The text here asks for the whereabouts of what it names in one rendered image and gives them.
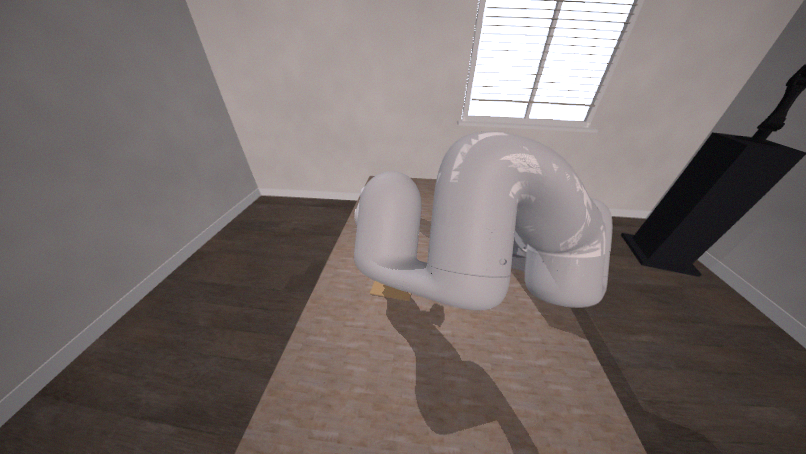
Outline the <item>tan flat mat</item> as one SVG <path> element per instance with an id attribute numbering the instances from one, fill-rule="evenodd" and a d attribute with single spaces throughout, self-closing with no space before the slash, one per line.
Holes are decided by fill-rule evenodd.
<path id="1" fill-rule="evenodd" d="M 377 281 L 374 281 L 370 294 L 405 301 L 410 301 L 411 296 L 411 293 L 386 286 Z"/>

